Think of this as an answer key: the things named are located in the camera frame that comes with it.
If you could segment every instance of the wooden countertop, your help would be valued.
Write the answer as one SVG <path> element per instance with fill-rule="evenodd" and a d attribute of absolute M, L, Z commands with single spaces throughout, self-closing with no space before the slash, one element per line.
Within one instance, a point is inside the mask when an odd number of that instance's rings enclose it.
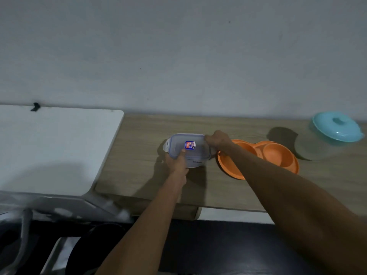
<path fill-rule="evenodd" d="M 272 140 L 292 149 L 296 132 L 308 121 L 126 114 L 108 155 L 96 191 L 152 199 L 167 177 L 162 145 L 176 133 L 212 134 L 220 129 L 251 143 Z M 367 124 L 362 124 L 367 131 Z M 322 161 L 300 162 L 300 175 L 328 191 L 358 215 L 367 215 L 367 141 Z M 190 169 L 180 203 L 264 211 L 246 181 L 221 171 L 215 159 Z"/>

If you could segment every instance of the plastic food container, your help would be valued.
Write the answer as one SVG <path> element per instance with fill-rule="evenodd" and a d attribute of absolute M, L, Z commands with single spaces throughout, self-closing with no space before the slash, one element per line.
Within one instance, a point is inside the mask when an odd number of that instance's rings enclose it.
<path fill-rule="evenodd" d="M 359 125 L 340 112 L 316 114 L 294 143 L 298 155 L 309 160 L 333 156 L 365 135 Z"/>
<path fill-rule="evenodd" d="M 205 142 L 203 134 L 174 134 L 163 145 L 163 150 L 175 159 L 183 148 L 186 149 L 186 165 L 188 168 L 202 166 L 210 159 L 211 149 Z"/>

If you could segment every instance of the white wall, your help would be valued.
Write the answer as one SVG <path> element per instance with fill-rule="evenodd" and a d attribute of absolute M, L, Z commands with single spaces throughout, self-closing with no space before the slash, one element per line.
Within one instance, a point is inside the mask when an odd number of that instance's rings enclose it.
<path fill-rule="evenodd" d="M 0 0 L 0 103 L 367 120 L 367 0 Z"/>

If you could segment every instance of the orange divided plate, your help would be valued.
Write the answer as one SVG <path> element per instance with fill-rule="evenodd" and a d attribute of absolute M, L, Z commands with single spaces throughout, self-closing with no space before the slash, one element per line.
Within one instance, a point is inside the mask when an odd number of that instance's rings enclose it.
<path fill-rule="evenodd" d="M 232 140 L 233 143 L 241 146 L 242 148 L 248 150 L 249 152 L 257 155 L 258 157 L 266 160 L 266 155 L 269 157 L 269 154 L 264 154 L 263 149 L 264 146 L 270 143 L 274 143 L 272 141 L 261 141 L 256 144 L 248 143 L 243 140 Z M 298 164 L 297 158 L 292 154 L 294 157 L 294 165 L 293 168 L 290 169 L 291 172 L 298 174 L 300 167 Z M 224 152 L 219 151 L 217 154 L 218 163 L 221 166 L 222 170 L 229 174 L 230 176 L 234 177 L 235 179 L 245 180 L 244 176 L 241 174 L 240 170 L 236 167 L 232 159 L 226 155 Z"/>

